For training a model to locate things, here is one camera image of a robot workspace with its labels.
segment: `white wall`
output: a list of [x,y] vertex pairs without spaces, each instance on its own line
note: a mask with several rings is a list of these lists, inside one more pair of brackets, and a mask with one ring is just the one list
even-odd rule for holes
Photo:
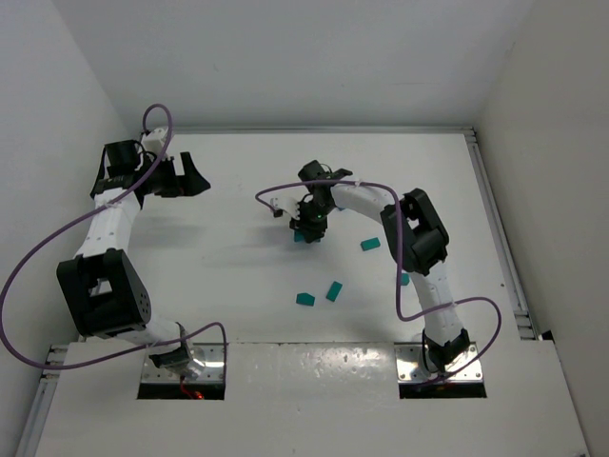
[[469,124],[533,0],[53,0],[128,125]]
[[[0,278],[27,250],[90,207],[105,142],[127,132],[50,0],[0,2]],[[10,292],[5,321],[13,343],[44,360],[49,344],[75,329],[55,279],[86,227],[46,248]],[[12,455],[39,372],[0,348],[0,456]]]
[[529,304],[595,456],[609,455],[607,24],[606,0],[539,0],[479,124]]

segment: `small teal cube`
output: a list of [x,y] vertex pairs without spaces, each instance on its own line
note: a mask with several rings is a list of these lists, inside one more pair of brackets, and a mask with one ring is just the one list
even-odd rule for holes
[[296,303],[298,305],[305,305],[306,307],[312,307],[315,305],[315,297],[310,293],[299,293],[296,295]]
[[375,249],[375,248],[380,248],[381,242],[379,241],[378,238],[370,238],[369,240],[362,241],[360,243],[360,246],[362,246],[362,250],[366,251],[366,250],[371,250],[371,249]]
[[339,296],[339,293],[341,293],[342,288],[343,285],[341,283],[334,281],[332,283],[332,286],[330,286],[330,290],[327,292],[325,298],[327,298],[330,302],[335,302],[336,297]]

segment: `rectangular cutout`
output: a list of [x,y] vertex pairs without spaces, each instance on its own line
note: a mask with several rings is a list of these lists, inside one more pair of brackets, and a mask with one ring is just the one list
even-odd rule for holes
[[[403,343],[395,345],[398,386],[401,399],[412,398],[486,398],[484,377],[480,361],[451,377],[448,382],[420,387],[430,379],[422,366],[422,344]],[[447,371],[457,370],[478,355],[478,348],[471,344],[469,350],[461,354],[446,367]]]
[[196,379],[185,381],[182,387],[178,375],[157,368],[146,358],[142,366],[138,400],[224,400],[223,345],[195,343],[192,353],[201,370]]

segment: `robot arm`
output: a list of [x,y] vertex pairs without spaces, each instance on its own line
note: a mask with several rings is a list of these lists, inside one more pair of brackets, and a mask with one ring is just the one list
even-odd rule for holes
[[[107,206],[149,169],[149,156],[166,141],[163,133],[167,132],[157,129],[143,138],[147,151],[139,153],[138,142],[132,140],[106,145],[109,177],[102,173],[95,183],[96,208]],[[164,159],[134,193],[95,215],[75,257],[57,267],[57,278],[81,335],[151,345],[149,357],[155,366],[188,375],[192,360],[187,343],[154,347],[159,341],[184,336],[184,328],[151,308],[147,290],[127,256],[131,228],[146,195],[193,196],[210,188],[190,154],[182,152],[181,158],[183,176],[176,176],[173,158]]]
[[[350,176],[345,169],[325,171],[313,161],[299,173],[302,181],[336,180]],[[290,227],[299,231],[307,243],[324,237],[327,215],[334,208],[352,209],[377,221],[383,229],[394,260],[397,261],[397,221],[393,197],[389,192],[363,186],[336,184],[307,185],[312,197],[306,201],[280,197],[271,200],[275,215],[290,214]],[[414,189],[401,200],[403,213],[403,269],[410,277],[423,310],[453,303],[448,283],[446,258],[448,234],[427,194]],[[408,221],[417,225],[411,228]],[[425,314],[425,339],[429,360],[444,371],[457,356],[469,347],[469,336],[454,307]]]

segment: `white table surface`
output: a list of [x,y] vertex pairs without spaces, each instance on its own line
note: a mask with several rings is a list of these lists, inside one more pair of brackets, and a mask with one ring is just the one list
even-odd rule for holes
[[[271,343],[407,341],[421,331],[422,321],[396,318],[396,266],[381,225],[333,211],[321,243],[295,244],[288,217],[274,219],[253,199],[260,189],[298,181],[301,167],[318,159],[399,194],[426,190],[450,236],[454,297],[493,298],[506,316],[501,338],[519,338],[463,135],[176,135],[170,152],[182,150],[212,189],[193,198],[147,197],[129,258],[154,309],[187,329],[220,320],[230,341]],[[303,196],[305,188],[284,194]],[[372,237],[382,247],[362,252],[360,242]],[[333,281],[344,284],[335,303],[325,300]],[[296,305],[299,292],[314,295],[315,307]],[[404,288],[404,315],[418,310],[414,288]],[[496,318],[488,305],[466,305],[460,314],[473,339],[489,338]]]

